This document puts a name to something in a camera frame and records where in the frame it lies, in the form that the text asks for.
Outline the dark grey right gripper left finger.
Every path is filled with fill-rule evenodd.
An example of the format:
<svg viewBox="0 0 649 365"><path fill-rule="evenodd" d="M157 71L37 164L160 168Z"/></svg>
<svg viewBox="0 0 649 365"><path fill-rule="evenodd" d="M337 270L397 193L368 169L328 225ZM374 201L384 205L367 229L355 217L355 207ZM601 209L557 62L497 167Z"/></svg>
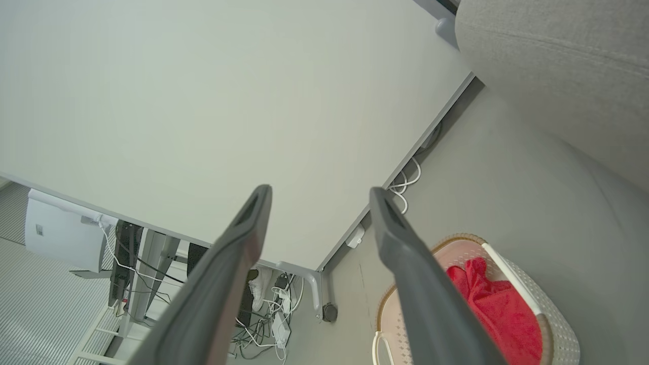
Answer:
<svg viewBox="0 0 649 365"><path fill-rule="evenodd" d="M256 187L200 259L130 364L225 364L246 276L263 250L273 199Z"/></svg>

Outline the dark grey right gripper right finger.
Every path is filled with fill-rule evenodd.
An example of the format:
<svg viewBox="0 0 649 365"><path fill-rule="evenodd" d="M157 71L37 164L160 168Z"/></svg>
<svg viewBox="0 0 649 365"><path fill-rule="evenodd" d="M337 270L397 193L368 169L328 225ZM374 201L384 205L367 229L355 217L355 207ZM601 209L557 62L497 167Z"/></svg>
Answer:
<svg viewBox="0 0 649 365"><path fill-rule="evenodd" d="M506 359L390 193L369 192L380 260L394 275L415 364L505 364Z"/></svg>

